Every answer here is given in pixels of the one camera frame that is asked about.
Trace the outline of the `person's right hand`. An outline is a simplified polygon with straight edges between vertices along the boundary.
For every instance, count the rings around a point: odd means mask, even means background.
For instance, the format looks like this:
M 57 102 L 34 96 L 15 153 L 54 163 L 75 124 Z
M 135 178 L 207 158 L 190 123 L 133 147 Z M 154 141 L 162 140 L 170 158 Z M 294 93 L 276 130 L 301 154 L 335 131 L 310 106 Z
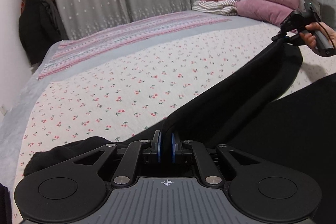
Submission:
M 306 27 L 307 33 L 300 32 L 302 40 L 305 44 L 317 55 L 320 55 L 317 49 L 317 38 L 309 31 L 321 31 L 323 35 L 329 40 L 331 46 L 335 46 L 336 32 L 324 22 L 314 22 L 308 24 Z

